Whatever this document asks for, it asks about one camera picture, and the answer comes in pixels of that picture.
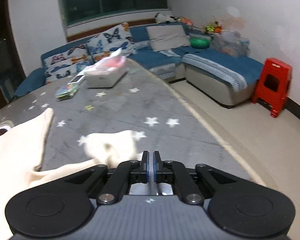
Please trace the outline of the grey cushion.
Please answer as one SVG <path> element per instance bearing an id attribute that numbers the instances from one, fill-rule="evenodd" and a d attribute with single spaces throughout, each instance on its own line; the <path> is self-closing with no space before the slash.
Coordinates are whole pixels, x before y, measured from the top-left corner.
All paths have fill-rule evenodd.
<path id="1" fill-rule="evenodd" d="M 190 45 L 181 25 L 150 26 L 146 28 L 153 51 L 163 51 Z"/>

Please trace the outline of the orange plush toy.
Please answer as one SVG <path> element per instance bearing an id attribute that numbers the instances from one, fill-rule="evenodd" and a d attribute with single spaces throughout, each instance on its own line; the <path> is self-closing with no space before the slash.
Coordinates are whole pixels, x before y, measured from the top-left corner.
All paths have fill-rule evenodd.
<path id="1" fill-rule="evenodd" d="M 187 25 L 187 26 L 189 26 L 189 27 L 193 26 L 193 22 L 192 22 L 190 19 L 186 18 L 186 17 L 181 17 L 181 18 L 180 18 L 180 21 L 181 21 L 183 24 L 185 24 L 185 25 Z"/>

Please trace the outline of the right butterfly pillow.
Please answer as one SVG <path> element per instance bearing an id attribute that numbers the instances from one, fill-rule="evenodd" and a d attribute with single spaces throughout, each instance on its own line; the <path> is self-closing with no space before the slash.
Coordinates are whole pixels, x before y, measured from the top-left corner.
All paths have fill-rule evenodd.
<path id="1" fill-rule="evenodd" d="M 121 55 L 130 56 L 136 53 L 133 37 L 127 22 L 118 24 L 90 38 L 87 48 L 95 62 L 108 57 L 112 52 L 121 49 Z"/>

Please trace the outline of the cream white garment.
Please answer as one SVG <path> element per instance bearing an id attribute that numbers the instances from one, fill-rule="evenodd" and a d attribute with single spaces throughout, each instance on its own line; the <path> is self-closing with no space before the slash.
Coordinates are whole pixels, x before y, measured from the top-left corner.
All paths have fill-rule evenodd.
<path id="1" fill-rule="evenodd" d="M 12 236 L 4 209 L 7 202 L 19 192 L 97 164 L 116 168 L 123 161 L 141 159 L 135 144 L 135 131 L 91 133 L 78 141 L 89 160 L 41 171 L 53 115 L 53 109 L 48 108 L 41 115 L 0 136 L 0 239 Z"/>

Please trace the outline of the red plastic stool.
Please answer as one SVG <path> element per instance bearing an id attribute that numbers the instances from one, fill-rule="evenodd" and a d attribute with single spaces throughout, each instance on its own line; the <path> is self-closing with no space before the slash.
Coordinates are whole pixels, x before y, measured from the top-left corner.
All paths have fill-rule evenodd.
<path id="1" fill-rule="evenodd" d="M 270 107 L 270 115 L 277 118 L 288 98 L 293 67 L 274 57 L 267 58 L 253 93 L 252 102 L 262 100 Z"/>

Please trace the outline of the yellow black plush toy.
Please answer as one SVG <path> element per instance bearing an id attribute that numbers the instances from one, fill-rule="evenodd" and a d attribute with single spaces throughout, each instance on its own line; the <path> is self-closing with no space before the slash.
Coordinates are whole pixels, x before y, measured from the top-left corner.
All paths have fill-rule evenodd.
<path id="1" fill-rule="evenodd" d="M 203 34 L 213 35 L 215 33 L 220 32 L 220 27 L 219 26 L 215 27 L 214 25 L 209 24 L 202 29 L 202 32 Z"/>

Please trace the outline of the green bowl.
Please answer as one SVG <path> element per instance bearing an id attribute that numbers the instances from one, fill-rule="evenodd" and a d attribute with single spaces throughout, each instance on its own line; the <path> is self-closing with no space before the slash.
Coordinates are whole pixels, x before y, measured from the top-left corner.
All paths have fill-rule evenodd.
<path id="1" fill-rule="evenodd" d="M 190 45 L 193 48 L 197 49 L 206 49 L 210 46 L 210 40 L 205 38 L 191 38 Z"/>

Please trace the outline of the white phone box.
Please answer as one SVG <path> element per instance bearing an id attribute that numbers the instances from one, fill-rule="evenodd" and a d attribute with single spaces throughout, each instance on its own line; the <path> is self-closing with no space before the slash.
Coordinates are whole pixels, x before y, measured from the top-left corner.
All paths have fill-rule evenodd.
<path id="1" fill-rule="evenodd" d="M 71 81 L 68 82 L 68 85 L 79 85 L 85 80 L 85 75 L 76 75 Z"/>

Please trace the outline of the left butterfly pillow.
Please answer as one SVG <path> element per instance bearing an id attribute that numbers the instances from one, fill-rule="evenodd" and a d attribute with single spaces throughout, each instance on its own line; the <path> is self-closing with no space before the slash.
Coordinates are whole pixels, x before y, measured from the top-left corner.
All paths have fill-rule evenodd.
<path id="1" fill-rule="evenodd" d="M 92 65 L 92 59 L 85 43 L 63 49 L 62 52 L 44 59 L 46 84 L 76 75 L 90 65 Z"/>

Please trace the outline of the black white plush toy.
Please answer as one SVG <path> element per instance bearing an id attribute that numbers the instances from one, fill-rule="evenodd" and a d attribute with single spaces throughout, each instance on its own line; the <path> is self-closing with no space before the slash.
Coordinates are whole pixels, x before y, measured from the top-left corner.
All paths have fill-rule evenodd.
<path id="1" fill-rule="evenodd" d="M 179 22 L 179 18 L 178 17 L 174 17 L 171 15 L 164 15 L 160 12 L 156 13 L 155 15 L 155 22 L 157 24 L 162 24 L 162 23 L 174 23 L 174 22 Z"/>

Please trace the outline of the clear plastic toy bin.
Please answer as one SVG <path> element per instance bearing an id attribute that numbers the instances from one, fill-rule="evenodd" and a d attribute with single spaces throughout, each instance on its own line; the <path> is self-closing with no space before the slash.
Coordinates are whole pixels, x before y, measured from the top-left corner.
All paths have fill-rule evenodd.
<path id="1" fill-rule="evenodd" d="M 247 56 L 250 41 L 237 31 L 223 30 L 211 36 L 211 47 L 232 57 Z"/>

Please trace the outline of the butterfly pillow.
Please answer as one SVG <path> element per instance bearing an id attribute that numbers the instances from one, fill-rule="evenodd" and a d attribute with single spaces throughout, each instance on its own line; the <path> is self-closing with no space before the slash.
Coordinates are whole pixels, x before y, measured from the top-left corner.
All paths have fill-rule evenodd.
<path id="1" fill-rule="evenodd" d="M 85 43 L 63 49 L 62 52 L 44 59 L 46 84 L 76 75 L 90 65 L 92 65 L 92 59 Z"/>
<path id="2" fill-rule="evenodd" d="M 112 52 L 121 49 L 121 55 L 130 56 L 136 53 L 133 37 L 127 22 L 118 24 L 90 38 L 87 48 L 95 62 L 108 57 Z"/>

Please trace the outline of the blue sectional sofa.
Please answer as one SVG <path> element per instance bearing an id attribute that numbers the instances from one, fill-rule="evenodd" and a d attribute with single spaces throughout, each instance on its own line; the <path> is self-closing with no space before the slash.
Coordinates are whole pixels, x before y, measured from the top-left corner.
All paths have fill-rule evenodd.
<path id="1" fill-rule="evenodd" d="M 197 89 L 223 107 L 232 108 L 251 98 L 260 78 L 262 63 L 247 56 L 232 57 L 214 50 L 212 47 L 197 49 L 179 47 L 163 51 L 153 51 L 146 28 L 150 26 L 181 25 L 187 38 L 192 33 L 181 23 L 148 24 L 130 27 L 136 53 L 127 58 L 137 62 L 157 77 L 173 82 L 185 79 Z M 16 98 L 46 85 L 44 59 L 72 46 L 85 43 L 92 37 L 71 42 L 41 57 L 42 66 L 34 70 L 17 88 Z"/>

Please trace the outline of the white tissue box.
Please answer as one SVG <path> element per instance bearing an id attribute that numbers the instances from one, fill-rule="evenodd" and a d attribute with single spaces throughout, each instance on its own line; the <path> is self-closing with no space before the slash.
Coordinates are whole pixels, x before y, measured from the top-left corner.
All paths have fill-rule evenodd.
<path id="1" fill-rule="evenodd" d="M 85 68 L 83 73 L 89 88 L 112 88 L 127 71 L 127 58 L 119 48 L 108 57 Z"/>

